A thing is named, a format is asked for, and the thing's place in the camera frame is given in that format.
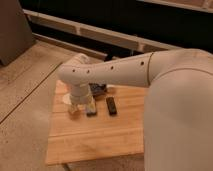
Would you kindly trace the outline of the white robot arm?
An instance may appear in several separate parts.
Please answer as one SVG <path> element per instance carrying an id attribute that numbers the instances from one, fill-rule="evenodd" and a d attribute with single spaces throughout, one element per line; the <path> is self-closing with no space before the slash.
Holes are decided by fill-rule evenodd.
<path id="1" fill-rule="evenodd" d="M 213 171 L 213 53 L 176 49 L 96 64 L 80 53 L 59 79 L 73 107 L 90 101 L 91 83 L 146 87 L 145 171 Z"/>

